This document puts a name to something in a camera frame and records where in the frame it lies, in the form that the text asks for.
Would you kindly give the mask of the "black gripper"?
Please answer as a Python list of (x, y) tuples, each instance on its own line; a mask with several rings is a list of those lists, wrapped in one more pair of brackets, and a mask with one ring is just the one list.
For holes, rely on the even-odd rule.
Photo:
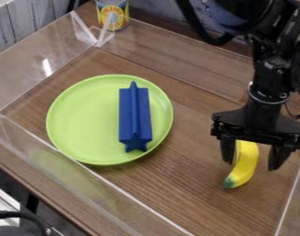
[(300, 123), (280, 111), (288, 98), (288, 93), (274, 97), (250, 91), (248, 102), (240, 109), (213, 114), (211, 134), (221, 140), (221, 155), (227, 163), (234, 162), (235, 139), (272, 145), (268, 155), (270, 171), (276, 171), (292, 152), (300, 149)]

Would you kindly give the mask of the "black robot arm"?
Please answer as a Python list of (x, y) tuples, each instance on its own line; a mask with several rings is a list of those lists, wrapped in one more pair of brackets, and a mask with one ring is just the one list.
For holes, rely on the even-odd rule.
[(211, 0), (211, 11), (227, 33), (248, 38), (255, 66), (247, 104), (213, 114), (212, 135), (225, 162), (236, 140), (268, 145), (275, 171), (300, 149), (300, 114), (282, 114), (290, 96), (300, 94), (300, 5), (294, 0)]

